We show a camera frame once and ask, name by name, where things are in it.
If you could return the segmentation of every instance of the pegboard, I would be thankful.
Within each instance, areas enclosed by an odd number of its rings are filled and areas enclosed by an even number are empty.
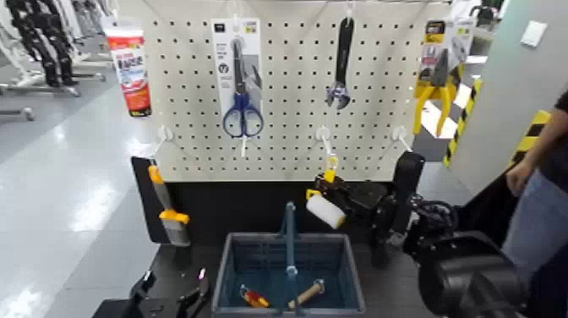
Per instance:
[[[346,180],[390,180],[404,151],[391,139],[412,130],[413,86],[424,26],[449,6],[357,2],[347,87],[351,103],[325,104],[335,79],[338,25],[347,5],[326,1],[239,1],[260,19],[264,130],[240,156],[240,139],[222,129],[211,18],[232,17],[228,1],[124,0],[122,12],[145,28],[152,120],[174,134],[156,158],[167,181],[306,181],[325,168],[314,135],[327,126]],[[412,143],[412,136],[407,137]]]

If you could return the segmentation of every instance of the scissors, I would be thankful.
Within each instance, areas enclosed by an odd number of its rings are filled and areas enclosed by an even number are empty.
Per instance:
[[[240,40],[232,41],[232,52],[235,74],[234,104],[223,117],[223,129],[233,138],[253,137],[260,133],[265,121],[260,111],[251,103],[243,78],[243,49]]]

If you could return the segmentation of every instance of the person's hand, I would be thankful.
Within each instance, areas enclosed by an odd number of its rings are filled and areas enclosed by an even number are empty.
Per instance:
[[[519,162],[506,174],[507,186],[514,196],[521,195],[525,189],[528,179],[533,174],[534,166],[524,160]]]

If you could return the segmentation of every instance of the jeans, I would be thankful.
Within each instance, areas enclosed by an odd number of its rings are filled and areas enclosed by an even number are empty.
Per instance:
[[[536,170],[522,193],[503,252],[530,286],[533,274],[568,243],[568,194]]]

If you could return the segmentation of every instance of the adjustable wrench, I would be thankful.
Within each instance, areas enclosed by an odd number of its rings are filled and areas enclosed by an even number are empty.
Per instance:
[[[327,95],[325,97],[325,102],[327,102],[329,107],[331,107],[333,100],[336,98],[339,101],[337,109],[345,108],[351,100],[345,79],[354,28],[355,21],[353,21],[353,18],[345,18],[341,22],[339,41],[337,43],[336,81],[327,89]]]

